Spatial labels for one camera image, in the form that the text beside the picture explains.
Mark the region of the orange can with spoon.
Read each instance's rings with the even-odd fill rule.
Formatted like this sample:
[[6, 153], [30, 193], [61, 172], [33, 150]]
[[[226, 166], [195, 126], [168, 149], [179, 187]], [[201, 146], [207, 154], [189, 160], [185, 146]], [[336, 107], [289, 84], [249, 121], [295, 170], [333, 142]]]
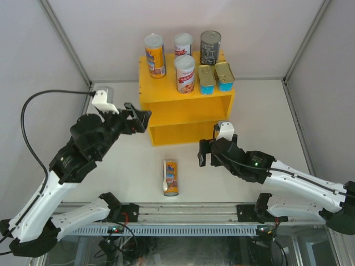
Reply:
[[173, 197], [179, 194], [178, 188], [178, 164], [172, 160], [166, 160], [166, 180], [168, 189], [163, 193], [164, 196]]

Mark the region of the red white labelled can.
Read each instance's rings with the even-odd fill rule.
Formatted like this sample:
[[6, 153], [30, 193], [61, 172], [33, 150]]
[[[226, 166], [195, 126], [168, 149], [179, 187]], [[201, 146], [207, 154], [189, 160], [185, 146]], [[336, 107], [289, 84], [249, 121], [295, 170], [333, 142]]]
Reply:
[[175, 59], [176, 88], [180, 94], [192, 93], [195, 86], [195, 59], [182, 55]]

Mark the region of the gold rectangular tin blue label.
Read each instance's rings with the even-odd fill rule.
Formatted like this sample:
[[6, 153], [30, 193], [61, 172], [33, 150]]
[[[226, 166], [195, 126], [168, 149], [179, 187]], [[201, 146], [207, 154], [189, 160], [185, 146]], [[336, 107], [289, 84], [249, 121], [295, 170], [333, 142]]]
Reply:
[[220, 92], [231, 91], [235, 77], [228, 62], [219, 62], [215, 64], [217, 74], [217, 87]]

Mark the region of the white lidded yellow can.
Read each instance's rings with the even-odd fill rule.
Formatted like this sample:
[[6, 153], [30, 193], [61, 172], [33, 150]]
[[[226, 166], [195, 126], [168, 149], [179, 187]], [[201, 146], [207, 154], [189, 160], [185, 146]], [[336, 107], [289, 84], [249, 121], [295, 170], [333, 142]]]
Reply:
[[145, 54], [152, 78], [161, 79], [166, 75], [164, 41], [158, 34], [150, 34], [144, 39]]

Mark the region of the white lidded pink can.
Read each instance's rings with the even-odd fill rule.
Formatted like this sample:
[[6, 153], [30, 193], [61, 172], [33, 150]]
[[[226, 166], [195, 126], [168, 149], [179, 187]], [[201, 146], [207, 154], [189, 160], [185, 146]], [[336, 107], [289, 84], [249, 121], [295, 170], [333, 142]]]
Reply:
[[188, 33], [180, 33], [174, 37], [174, 53], [175, 57], [182, 55], [192, 56], [192, 41], [193, 38]]

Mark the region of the black cylindrical can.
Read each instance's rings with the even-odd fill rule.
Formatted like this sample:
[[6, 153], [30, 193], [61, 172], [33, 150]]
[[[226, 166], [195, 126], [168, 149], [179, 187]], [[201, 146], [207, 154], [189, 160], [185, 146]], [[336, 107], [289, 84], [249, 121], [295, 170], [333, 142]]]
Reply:
[[215, 65], [219, 58], [221, 34], [215, 30], [207, 30], [200, 36], [200, 64]]

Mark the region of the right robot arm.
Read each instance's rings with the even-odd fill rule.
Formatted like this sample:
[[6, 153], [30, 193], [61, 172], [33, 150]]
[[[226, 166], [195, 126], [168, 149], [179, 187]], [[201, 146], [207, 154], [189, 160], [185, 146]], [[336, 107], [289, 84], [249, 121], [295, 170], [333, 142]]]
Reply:
[[211, 165], [223, 166], [230, 174], [246, 182], [281, 187], [312, 200], [321, 206], [317, 213], [330, 229], [354, 234], [354, 182], [330, 183], [315, 176], [298, 173], [271, 155], [237, 147], [237, 135], [225, 138], [200, 140], [199, 165], [206, 165], [211, 154]]

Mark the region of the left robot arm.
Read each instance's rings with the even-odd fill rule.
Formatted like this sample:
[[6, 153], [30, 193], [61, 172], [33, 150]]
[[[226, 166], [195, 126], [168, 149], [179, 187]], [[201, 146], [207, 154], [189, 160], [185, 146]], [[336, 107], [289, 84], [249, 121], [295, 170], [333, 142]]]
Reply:
[[31, 201], [12, 219], [1, 221], [1, 234], [10, 237], [9, 253], [36, 258], [48, 253], [66, 235], [96, 221], [117, 222], [121, 202], [102, 193], [94, 202], [55, 215], [66, 195], [101, 162], [121, 134], [144, 133], [151, 111], [125, 103], [123, 110], [81, 116], [70, 128], [71, 137], [50, 162], [49, 172]]

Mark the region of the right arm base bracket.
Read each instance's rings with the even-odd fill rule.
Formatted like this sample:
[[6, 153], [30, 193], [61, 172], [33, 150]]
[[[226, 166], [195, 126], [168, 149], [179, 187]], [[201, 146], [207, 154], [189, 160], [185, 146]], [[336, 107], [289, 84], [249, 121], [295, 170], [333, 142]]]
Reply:
[[257, 222], [257, 223], [276, 223], [288, 222], [287, 216], [276, 216], [271, 214], [269, 209], [265, 207], [256, 208], [255, 204], [238, 204], [236, 206], [237, 219], [241, 223]]

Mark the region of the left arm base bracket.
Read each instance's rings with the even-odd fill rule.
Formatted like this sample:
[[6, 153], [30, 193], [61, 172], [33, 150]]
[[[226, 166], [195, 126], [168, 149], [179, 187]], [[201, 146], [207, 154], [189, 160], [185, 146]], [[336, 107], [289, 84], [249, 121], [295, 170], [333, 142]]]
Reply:
[[137, 222], [139, 216], [139, 206], [137, 204], [124, 204], [110, 210], [106, 220], [112, 223]]

